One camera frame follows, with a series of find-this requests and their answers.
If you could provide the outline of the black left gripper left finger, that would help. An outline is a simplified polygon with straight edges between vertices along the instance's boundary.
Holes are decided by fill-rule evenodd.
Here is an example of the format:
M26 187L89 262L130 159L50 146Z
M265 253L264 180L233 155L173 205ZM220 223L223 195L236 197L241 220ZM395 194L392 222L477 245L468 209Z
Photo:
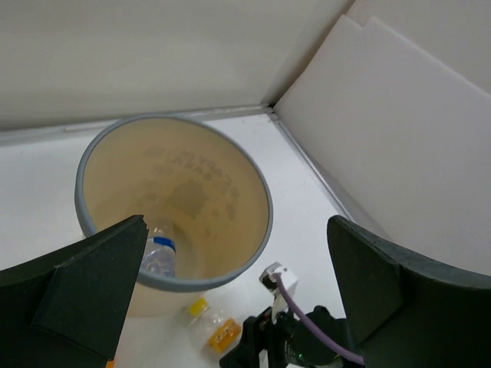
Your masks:
M147 242L140 215L1 272L3 367L105 367Z

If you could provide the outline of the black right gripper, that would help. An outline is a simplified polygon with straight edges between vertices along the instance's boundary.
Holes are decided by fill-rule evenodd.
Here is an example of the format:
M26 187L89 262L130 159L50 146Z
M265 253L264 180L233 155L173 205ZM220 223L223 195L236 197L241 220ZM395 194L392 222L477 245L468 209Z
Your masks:
M344 349L360 354L348 321L320 305L306 314L322 333ZM239 343L219 361L221 368L259 368L264 354L269 367L363 367L324 345L291 310L272 319L269 307L245 322Z

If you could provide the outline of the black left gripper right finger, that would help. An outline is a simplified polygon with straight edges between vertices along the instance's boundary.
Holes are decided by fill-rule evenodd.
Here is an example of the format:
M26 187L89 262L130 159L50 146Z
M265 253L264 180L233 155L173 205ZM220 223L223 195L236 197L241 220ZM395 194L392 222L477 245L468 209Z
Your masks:
M376 236L335 215L328 249L367 367L488 367L490 277Z

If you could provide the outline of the clear bottle dark blue label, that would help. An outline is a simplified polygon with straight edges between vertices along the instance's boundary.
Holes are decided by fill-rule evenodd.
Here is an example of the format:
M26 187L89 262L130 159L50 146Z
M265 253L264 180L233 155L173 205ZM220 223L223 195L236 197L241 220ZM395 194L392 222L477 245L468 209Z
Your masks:
M176 275L176 242L173 223L169 219L150 223L141 268L169 278Z

